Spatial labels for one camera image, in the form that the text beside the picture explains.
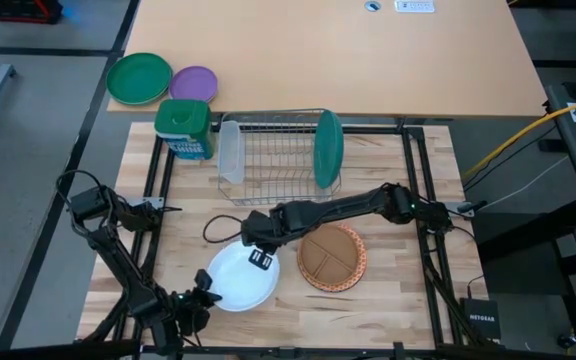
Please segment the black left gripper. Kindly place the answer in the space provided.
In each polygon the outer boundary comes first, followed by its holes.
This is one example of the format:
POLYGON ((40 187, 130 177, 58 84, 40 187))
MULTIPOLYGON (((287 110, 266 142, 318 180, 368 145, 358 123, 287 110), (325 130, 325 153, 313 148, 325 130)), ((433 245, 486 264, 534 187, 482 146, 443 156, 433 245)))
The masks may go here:
POLYGON ((209 319, 208 309, 222 300, 218 294, 207 292, 213 280, 205 269, 199 269, 194 277, 198 289, 171 295, 174 316, 181 334, 194 334, 203 330, 209 319))

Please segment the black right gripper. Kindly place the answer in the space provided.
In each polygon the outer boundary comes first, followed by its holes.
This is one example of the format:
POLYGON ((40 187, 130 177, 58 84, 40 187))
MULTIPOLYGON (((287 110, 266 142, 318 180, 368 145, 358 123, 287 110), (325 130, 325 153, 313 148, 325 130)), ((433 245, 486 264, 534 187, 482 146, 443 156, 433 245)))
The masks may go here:
POLYGON ((259 265, 262 270, 268 270, 273 262, 267 253, 275 253, 279 247, 287 243, 280 226, 271 217, 257 210, 253 210, 242 221, 241 238, 245 246, 257 248, 250 254, 249 262, 259 265))

